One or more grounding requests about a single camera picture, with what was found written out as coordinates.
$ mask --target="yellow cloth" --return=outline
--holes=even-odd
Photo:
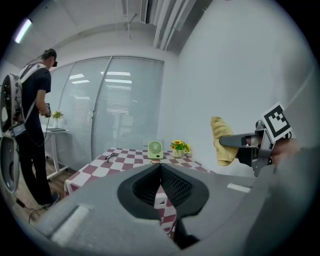
[[[213,132],[213,145],[215,146],[216,158],[219,166],[228,166],[236,158],[239,148],[222,146],[219,139],[222,136],[234,135],[229,125],[219,116],[211,117],[211,128]]]

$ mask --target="checkered tablecloth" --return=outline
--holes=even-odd
[[[116,157],[112,157],[109,162],[105,160],[106,156],[112,153],[118,154]],[[83,185],[98,179],[116,173],[120,173],[126,170],[130,170],[135,167],[143,166],[153,163],[167,163],[176,164],[179,166],[195,169],[198,171],[209,172],[199,162],[192,158],[184,156],[183,158],[174,158],[172,151],[166,151],[163,153],[163,159],[149,159],[148,150],[135,150],[125,148],[112,147],[98,156],[91,163],[85,165],[74,175],[68,178],[64,183],[65,195],[69,195],[76,191]],[[163,188],[160,186],[156,197],[154,208],[156,208],[161,216],[161,226],[168,233],[172,231],[172,226],[176,220],[176,209],[173,207],[171,202],[168,200]]]

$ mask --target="green fan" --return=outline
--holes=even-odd
[[[148,142],[148,158],[149,159],[162,159],[164,158],[164,149],[162,142],[149,141]]]

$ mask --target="table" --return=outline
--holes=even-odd
[[[112,153],[118,154],[117,157],[113,157],[109,162],[105,160],[106,156]],[[68,178],[64,182],[64,193],[69,195],[76,191],[83,185],[98,179],[99,177],[104,177],[126,170],[130,170],[135,167],[143,166],[153,163],[167,163],[176,164],[182,167],[187,167],[203,172],[210,172],[202,166],[199,162],[193,160],[192,158],[184,156],[183,158],[174,158],[172,156],[172,151],[165,151],[163,153],[163,159],[149,159],[148,150],[135,150],[135,149],[125,149],[111,147],[102,155],[98,156],[91,163],[85,165],[74,175]],[[161,216],[161,226],[166,233],[173,230],[173,224],[176,220],[176,209],[168,200],[163,188],[157,191],[154,208],[157,209]]]
[[[42,132],[43,134],[46,134],[46,141],[48,140],[49,136],[50,136],[50,140],[51,140],[51,153],[52,153],[52,160],[54,163],[54,169],[55,172],[51,173],[50,175],[48,175],[46,178],[49,180],[50,178],[53,178],[54,176],[59,175],[62,171],[64,171],[65,169],[68,168],[68,166],[65,166],[63,168],[59,168],[59,162],[58,162],[58,154],[57,154],[57,145],[56,145],[56,134],[60,134],[60,133],[68,133],[69,130],[62,130],[62,131],[47,131],[47,128],[52,129],[53,127],[46,124],[41,124],[41,128],[42,128]]]

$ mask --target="sunglasses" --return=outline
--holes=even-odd
[[[110,158],[117,157],[117,156],[118,154],[112,153],[111,155],[106,156],[104,160],[106,160],[109,163]]]

